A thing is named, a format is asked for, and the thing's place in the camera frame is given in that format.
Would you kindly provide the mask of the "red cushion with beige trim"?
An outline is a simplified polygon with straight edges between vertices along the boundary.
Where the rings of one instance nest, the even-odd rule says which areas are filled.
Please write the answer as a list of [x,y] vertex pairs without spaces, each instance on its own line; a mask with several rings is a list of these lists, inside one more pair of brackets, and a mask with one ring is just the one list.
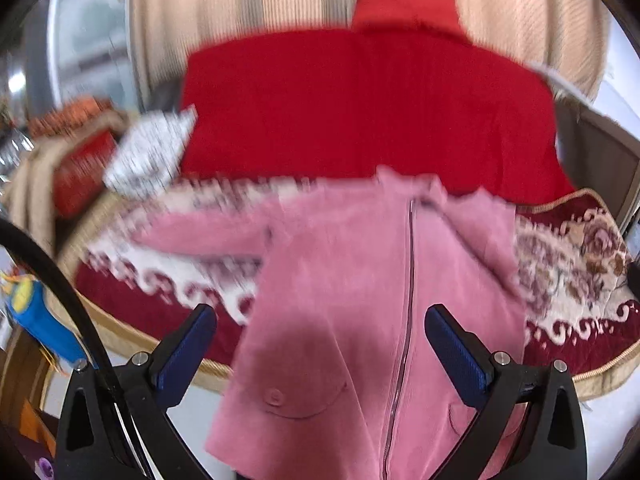
[[34,141],[3,188],[9,219],[50,256],[55,223],[78,217],[103,188],[103,175],[126,132],[129,116],[106,110],[65,136]]

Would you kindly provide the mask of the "red blanket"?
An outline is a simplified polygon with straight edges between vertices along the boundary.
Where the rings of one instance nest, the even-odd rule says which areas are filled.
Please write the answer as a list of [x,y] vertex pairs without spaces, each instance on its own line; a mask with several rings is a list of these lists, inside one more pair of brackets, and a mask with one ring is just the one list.
[[198,121],[180,165],[201,179],[351,179],[386,166],[541,205],[572,190],[539,76],[439,32],[316,29],[189,58]]

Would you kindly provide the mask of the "blue bag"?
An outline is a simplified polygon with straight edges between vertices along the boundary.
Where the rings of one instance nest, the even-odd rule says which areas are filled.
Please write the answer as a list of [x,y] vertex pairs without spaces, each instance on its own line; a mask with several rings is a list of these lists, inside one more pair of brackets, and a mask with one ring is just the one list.
[[86,360],[76,336],[58,321],[46,304],[46,288],[30,274],[1,274],[9,314],[21,328],[55,356],[70,364]]

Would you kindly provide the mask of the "red pillow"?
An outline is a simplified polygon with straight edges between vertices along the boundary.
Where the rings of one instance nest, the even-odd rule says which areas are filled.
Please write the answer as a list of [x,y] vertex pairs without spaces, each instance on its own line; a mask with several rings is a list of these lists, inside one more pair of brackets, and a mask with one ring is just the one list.
[[434,30],[469,42],[456,0],[356,0],[352,29],[382,27]]

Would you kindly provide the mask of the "beige curtain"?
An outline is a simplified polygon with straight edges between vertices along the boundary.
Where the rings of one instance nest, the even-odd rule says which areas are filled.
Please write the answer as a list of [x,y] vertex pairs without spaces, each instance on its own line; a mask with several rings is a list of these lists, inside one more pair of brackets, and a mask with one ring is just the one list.
[[[198,47],[293,27],[347,26],[356,0],[129,0],[130,48],[142,99],[183,75]],[[610,16],[601,0],[456,0],[474,44],[544,65],[588,98],[605,72]]]

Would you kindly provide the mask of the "white wardrobe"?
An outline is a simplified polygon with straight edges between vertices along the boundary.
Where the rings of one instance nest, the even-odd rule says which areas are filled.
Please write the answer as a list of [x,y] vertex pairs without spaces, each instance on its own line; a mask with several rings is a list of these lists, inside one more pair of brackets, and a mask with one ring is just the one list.
[[41,115],[80,96],[139,107],[129,0],[39,0],[24,23],[26,102]]

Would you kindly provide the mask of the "white speckled cloth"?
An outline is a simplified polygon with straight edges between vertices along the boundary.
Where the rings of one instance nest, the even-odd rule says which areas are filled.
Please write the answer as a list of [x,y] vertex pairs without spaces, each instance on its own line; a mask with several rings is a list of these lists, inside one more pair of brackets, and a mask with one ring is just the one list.
[[197,121],[194,106],[142,115],[128,128],[106,166],[104,185],[130,200],[147,200],[164,192],[178,174]]

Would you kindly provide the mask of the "orange patterned cloth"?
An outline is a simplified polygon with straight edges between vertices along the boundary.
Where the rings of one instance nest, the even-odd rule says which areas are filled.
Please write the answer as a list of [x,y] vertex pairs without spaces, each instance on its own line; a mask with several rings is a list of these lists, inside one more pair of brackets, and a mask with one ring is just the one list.
[[93,96],[82,96],[66,103],[59,110],[51,110],[28,122],[28,132],[33,138],[42,136],[68,136],[85,125],[90,119],[99,116],[104,110],[113,108],[109,99],[97,99]]

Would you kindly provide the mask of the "pink corduroy jacket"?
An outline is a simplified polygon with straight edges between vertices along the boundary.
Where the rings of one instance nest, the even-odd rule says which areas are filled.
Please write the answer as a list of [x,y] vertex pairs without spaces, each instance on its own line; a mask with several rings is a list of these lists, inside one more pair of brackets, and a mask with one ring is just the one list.
[[425,479],[465,408],[424,335],[443,304],[520,358],[516,212],[485,190],[382,169],[240,211],[164,212],[134,237],[180,256],[255,257],[250,320],[206,451],[250,479]]

